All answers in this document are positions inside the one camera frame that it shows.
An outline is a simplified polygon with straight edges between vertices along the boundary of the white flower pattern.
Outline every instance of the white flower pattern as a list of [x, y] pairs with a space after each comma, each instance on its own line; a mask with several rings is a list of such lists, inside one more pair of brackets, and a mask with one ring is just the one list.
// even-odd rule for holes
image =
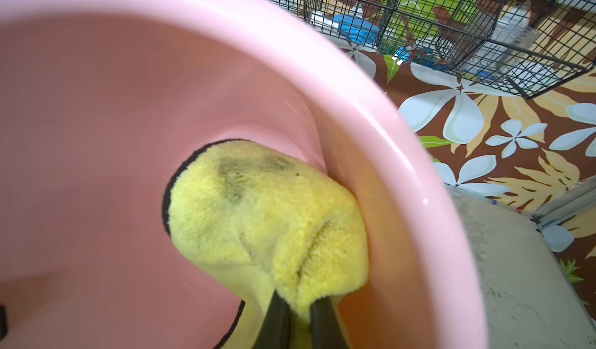
[[376, 53], [377, 48], [372, 45], [360, 45], [353, 43], [350, 40], [342, 39], [340, 37], [328, 37], [337, 47], [340, 49], [348, 50], [346, 53], [350, 58], [354, 58], [356, 64], [368, 74], [371, 78], [374, 78], [377, 73], [377, 65], [370, 59], [366, 54], [361, 52]]
[[468, 79], [457, 77], [438, 70], [412, 63], [412, 74], [427, 84], [443, 85], [450, 89], [433, 90], [407, 98], [399, 107], [399, 112], [414, 131], [421, 130], [451, 99], [455, 105], [443, 127], [443, 137], [455, 143], [466, 144], [474, 139], [484, 125], [481, 110], [468, 94], [488, 94], [513, 97], [512, 94], [474, 84]]
[[[566, 111], [572, 120], [596, 125], [596, 105], [593, 103], [578, 103], [567, 106]], [[582, 143], [586, 138], [594, 134], [594, 132], [596, 132], [596, 127], [579, 129], [563, 134], [555, 139], [548, 148], [556, 151], [569, 150]], [[586, 156], [590, 158], [596, 157], [596, 138], [588, 145]]]
[[502, 184], [465, 183], [492, 172], [496, 168], [495, 155], [483, 155], [466, 161], [459, 170], [459, 179], [457, 180], [455, 179], [455, 174], [453, 174], [453, 171], [447, 164], [436, 162], [435, 167], [439, 171], [439, 175], [444, 183], [476, 195], [496, 196], [509, 191], [509, 188]]
[[517, 146], [520, 146], [522, 149], [538, 148], [536, 142], [524, 137], [535, 136], [542, 133], [548, 124], [539, 122], [528, 126], [528, 128], [525, 128], [523, 131], [521, 130], [521, 125], [522, 123], [519, 120], [507, 120], [501, 124], [501, 129], [506, 131], [510, 137], [492, 136], [491, 138], [488, 138], [485, 143], [489, 146], [499, 146], [500, 144], [509, 142], [503, 149], [503, 152], [501, 152], [501, 158], [503, 159], [513, 155], [517, 150]]

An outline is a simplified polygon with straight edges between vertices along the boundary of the yellow fleece fabric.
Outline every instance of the yellow fleece fabric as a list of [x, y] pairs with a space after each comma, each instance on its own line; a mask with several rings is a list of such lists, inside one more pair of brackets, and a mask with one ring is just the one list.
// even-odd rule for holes
[[308, 347], [311, 303], [368, 279], [354, 196], [254, 142], [215, 144], [190, 163], [170, 193], [169, 227], [186, 258], [246, 302], [225, 348], [252, 346], [274, 289], [296, 314], [291, 347]]

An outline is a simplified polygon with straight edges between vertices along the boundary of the black wire mesh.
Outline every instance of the black wire mesh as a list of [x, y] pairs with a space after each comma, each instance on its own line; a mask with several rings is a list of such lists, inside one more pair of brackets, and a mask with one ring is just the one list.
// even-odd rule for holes
[[532, 98], [589, 72], [596, 0], [270, 0], [316, 30]]

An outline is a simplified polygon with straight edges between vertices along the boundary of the pink plastic basin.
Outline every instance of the pink plastic basin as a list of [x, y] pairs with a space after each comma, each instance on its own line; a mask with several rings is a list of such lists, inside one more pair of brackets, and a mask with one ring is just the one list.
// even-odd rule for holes
[[205, 348], [239, 299], [173, 248], [170, 176], [248, 138], [358, 197], [354, 348], [484, 349], [466, 235], [428, 155], [353, 62], [264, 0], [0, 0], [0, 302], [13, 348]]

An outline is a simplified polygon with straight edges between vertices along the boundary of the yellow leaf print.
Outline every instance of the yellow leaf print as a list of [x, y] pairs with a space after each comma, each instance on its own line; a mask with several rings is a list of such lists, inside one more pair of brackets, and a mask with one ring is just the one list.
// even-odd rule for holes
[[[545, 20], [541, 27], [538, 28], [540, 32], [552, 32], [552, 29], [548, 29], [549, 26], [556, 21], [560, 21], [557, 18], [562, 18], [566, 15], [574, 14], [565, 10], [557, 10], [555, 14], [552, 14]], [[563, 61], [580, 63], [583, 59], [588, 57], [592, 50], [596, 48], [596, 43], [592, 40], [594, 37], [594, 13], [586, 13], [572, 29], [567, 31], [557, 40], [551, 41], [550, 45], [543, 47], [549, 53], [555, 53], [555, 56]], [[541, 41], [542, 37], [536, 40], [537, 46], [542, 46], [544, 42]]]
[[595, 257], [596, 256], [596, 246], [594, 246], [594, 248], [592, 248], [592, 251], [590, 251], [587, 255], [586, 258], [588, 257]]
[[490, 129], [490, 122], [492, 121], [492, 117], [495, 116], [496, 107], [499, 105], [499, 96], [484, 95], [474, 99], [474, 102], [478, 104], [485, 123], [482, 126], [481, 132], [466, 144], [466, 158], [482, 143], [482, 138], [484, 138], [486, 132]]
[[[525, 99], [521, 97], [502, 97], [503, 108], [510, 119], [521, 121], [522, 129], [528, 128], [532, 124], [540, 122], [540, 118], [536, 111], [534, 111]], [[540, 132], [534, 136], [528, 136], [534, 141], [544, 142], [544, 132]]]
[[553, 27], [561, 25], [562, 20], [563, 18], [565, 18], [566, 15], [567, 10], [559, 8], [555, 10], [552, 14], [550, 14], [545, 22], [539, 25], [536, 31], [539, 32], [540, 35], [538, 36], [536, 41], [534, 41], [534, 44], [531, 47], [532, 51], [536, 51], [542, 54], [551, 53], [548, 47], [544, 47], [544, 43], [549, 42], [552, 34], [551, 32], [553, 31]]
[[521, 180], [510, 177], [492, 178], [487, 183], [504, 184], [509, 188], [507, 194], [496, 196], [496, 200], [516, 207], [526, 204], [526, 211], [532, 212], [547, 201], [553, 200], [579, 184], [579, 169], [553, 151], [544, 151], [547, 161], [538, 157], [538, 163], [544, 172], [515, 167], [519, 173], [533, 180]]
[[574, 238], [584, 238], [596, 234], [596, 206], [584, 211], [562, 224]]
[[534, 103], [562, 118], [569, 117], [567, 114], [567, 106], [577, 104], [577, 102], [570, 97], [555, 90], [547, 92], [540, 97], [534, 98]]
[[596, 74], [596, 68], [589, 74], [578, 77], [575, 80], [571, 80], [567, 84], [563, 84], [562, 87], [574, 90], [582, 93], [596, 93], [596, 77], [590, 76]]

